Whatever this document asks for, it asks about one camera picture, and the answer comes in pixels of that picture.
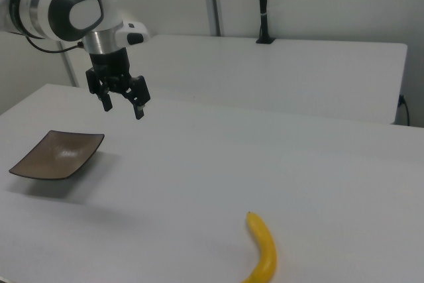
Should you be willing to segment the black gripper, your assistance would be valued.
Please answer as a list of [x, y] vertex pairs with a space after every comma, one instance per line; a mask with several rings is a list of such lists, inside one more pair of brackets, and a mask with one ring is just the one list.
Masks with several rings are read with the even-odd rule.
[[150, 101], [150, 93], [143, 76], [131, 77], [126, 48], [108, 54], [90, 54], [92, 68], [85, 74], [89, 92], [102, 102], [104, 111], [113, 105], [109, 91], [120, 93], [130, 101], [137, 120], [144, 117], [144, 107]]

